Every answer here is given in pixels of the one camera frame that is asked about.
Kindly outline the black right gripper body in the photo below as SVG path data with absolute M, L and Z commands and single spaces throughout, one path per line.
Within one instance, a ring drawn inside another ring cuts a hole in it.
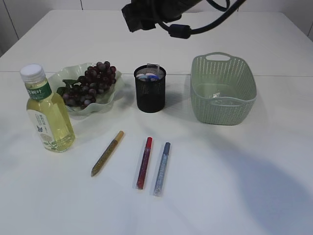
M 133 0 L 121 12 L 130 32 L 151 30 L 157 23 L 171 23 L 199 3 L 198 0 Z

